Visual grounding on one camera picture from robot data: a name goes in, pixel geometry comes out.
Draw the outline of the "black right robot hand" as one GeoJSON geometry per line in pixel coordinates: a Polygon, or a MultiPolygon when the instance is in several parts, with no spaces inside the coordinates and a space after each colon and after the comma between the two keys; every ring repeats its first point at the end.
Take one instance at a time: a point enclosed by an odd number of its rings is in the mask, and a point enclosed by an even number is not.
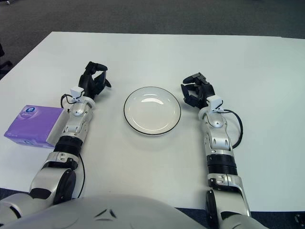
{"type": "Polygon", "coordinates": [[[207,98],[215,95],[213,86],[207,82],[206,77],[201,73],[185,78],[181,84],[181,89],[184,102],[199,109],[207,107],[207,98]]]}

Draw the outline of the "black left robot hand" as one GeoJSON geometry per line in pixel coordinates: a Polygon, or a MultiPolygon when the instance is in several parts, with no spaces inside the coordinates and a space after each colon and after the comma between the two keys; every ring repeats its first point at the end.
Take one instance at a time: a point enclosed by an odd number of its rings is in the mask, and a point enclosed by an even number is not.
{"type": "Polygon", "coordinates": [[[106,79],[107,66],[99,63],[89,62],[81,75],[78,86],[83,89],[83,95],[94,100],[105,87],[111,88],[106,79]]]}

